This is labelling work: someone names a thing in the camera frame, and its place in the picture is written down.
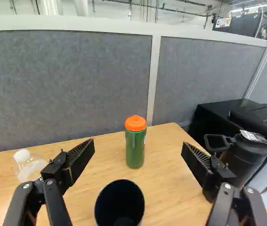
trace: black cylinder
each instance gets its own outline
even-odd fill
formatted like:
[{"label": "black cylinder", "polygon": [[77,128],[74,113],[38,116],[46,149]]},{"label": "black cylinder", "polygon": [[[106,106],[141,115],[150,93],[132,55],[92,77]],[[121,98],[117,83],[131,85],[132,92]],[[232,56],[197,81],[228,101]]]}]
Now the black cylinder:
[{"label": "black cylinder", "polygon": [[254,142],[241,134],[234,139],[235,143],[221,154],[220,160],[237,176],[232,184],[241,189],[266,159],[267,143]]},{"label": "black cylinder", "polygon": [[145,210],[140,188],[130,180],[116,180],[99,194],[95,205],[98,226],[137,226]]}]

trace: water bottle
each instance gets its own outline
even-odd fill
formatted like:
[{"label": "water bottle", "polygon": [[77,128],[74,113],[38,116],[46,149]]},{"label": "water bottle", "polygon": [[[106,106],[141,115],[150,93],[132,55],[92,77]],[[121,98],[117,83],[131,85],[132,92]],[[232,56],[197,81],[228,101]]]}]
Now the water bottle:
[{"label": "water bottle", "polygon": [[48,165],[48,162],[40,155],[21,149],[13,155],[13,158],[17,163],[16,176],[20,182],[33,181],[38,184],[42,181],[40,171]]}]

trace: cable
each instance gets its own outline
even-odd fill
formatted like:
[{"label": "cable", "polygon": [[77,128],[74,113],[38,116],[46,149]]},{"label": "cable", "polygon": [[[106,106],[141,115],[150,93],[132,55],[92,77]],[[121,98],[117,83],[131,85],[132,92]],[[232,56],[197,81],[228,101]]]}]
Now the cable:
[{"label": "cable", "polygon": [[38,14],[40,15],[40,12],[39,12],[39,5],[38,5],[38,0],[35,0],[35,3],[36,3],[36,8],[38,10]]}]

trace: orange object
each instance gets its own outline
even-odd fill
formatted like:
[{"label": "orange object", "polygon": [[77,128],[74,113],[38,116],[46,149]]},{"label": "orange object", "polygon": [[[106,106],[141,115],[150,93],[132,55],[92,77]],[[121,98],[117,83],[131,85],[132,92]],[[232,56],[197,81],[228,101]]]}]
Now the orange object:
[{"label": "orange object", "polygon": [[132,132],[139,132],[146,129],[146,120],[138,115],[130,116],[125,120],[125,128]]}]

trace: wall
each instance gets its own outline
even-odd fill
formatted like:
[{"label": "wall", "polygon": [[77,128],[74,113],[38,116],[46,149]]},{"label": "wall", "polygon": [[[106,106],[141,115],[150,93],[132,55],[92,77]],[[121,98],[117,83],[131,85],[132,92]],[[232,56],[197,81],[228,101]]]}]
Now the wall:
[{"label": "wall", "polygon": [[0,150],[120,131],[135,113],[183,122],[198,103],[242,97],[267,41],[174,28],[0,16]]}]

